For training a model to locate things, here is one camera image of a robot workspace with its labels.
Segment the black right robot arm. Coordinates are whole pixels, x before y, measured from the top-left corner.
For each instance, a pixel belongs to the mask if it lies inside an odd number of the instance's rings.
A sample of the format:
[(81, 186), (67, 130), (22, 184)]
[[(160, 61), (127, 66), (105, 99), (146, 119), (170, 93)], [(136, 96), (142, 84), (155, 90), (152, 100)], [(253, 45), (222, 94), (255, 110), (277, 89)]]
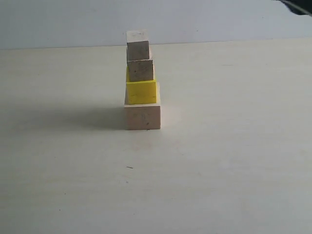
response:
[(281, 0), (296, 15), (312, 15), (312, 0)]

